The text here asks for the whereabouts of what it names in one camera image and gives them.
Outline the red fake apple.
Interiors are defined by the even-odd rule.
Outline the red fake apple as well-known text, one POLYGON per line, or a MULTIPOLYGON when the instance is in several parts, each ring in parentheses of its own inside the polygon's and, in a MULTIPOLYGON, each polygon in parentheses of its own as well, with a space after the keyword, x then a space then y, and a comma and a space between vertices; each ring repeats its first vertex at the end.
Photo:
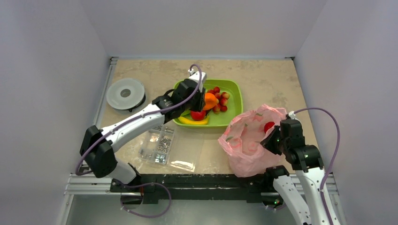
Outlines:
POLYGON ((200 112, 190 111, 190 116, 195 121, 203 120, 206 117, 206 115, 207 115, 206 111, 200 111, 200 112))

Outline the orange fake fruit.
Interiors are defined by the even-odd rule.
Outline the orange fake fruit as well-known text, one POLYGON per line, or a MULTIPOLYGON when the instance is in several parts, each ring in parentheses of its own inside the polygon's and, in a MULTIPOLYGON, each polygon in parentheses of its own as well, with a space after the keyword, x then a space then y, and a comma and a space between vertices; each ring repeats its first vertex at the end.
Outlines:
POLYGON ((203 107, 204 111, 211 110, 219 102, 218 98, 212 93, 206 93, 204 100, 205 100, 205 105, 203 107))

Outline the yellow fake banana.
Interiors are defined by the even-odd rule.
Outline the yellow fake banana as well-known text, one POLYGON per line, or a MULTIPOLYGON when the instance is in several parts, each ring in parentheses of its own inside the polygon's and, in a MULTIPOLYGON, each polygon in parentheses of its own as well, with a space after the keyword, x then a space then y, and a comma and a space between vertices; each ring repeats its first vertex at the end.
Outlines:
POLYGON ((209 122, 209 116, 206 116, 203 120, 190 120, 186 117, 179 117, 178 120, 182 124, 187 124, 187 125, 207 125, 209 122))

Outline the pink plastic bag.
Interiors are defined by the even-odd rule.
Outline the pink plastic bag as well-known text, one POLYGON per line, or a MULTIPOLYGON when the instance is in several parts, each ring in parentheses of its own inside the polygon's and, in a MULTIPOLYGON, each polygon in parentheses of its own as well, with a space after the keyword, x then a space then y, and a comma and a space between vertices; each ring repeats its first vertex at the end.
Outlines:
POLYGON ((273 128, 264 130, 267 123, 279 125, 285 119, 285 108, 273 108, 266 104, 234 117, 218 143, 228 156, 232 172, 237 177, 251 177, 264 173, 266 168, 277 165, 282 157, 273 154, 260 144, 273 128))

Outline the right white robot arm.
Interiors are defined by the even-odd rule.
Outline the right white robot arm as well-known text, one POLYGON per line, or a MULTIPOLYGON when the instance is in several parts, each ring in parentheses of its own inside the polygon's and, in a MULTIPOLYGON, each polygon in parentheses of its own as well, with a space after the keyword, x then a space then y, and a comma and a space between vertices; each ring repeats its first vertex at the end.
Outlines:
POLYGON ((338 225, 329 192, 327 173, 317 147, 307 145, 300 121, 285 119, 276 125, 261 145, 276 155, 284 155, 302 186, 301 195, 283 166, 266 169, 263 184, 283 199, 298 225, 338 225))

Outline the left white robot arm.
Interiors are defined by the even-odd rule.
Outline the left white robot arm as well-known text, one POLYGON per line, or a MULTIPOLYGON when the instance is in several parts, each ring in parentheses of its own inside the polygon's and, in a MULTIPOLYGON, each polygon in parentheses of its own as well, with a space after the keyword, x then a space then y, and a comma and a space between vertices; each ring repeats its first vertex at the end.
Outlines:
POLYGON ((87 128, 80 148, 82 160, 96 178, 109 176, 120 182, 129 192, 140 185, 139 173, 130 164, 116 159, 115 152, 140 134, 178 118, 186 110, 203 109, 206 78, 192 75, 180 82, 172 95, 157 97, 138 113, 102 129, 87 128))

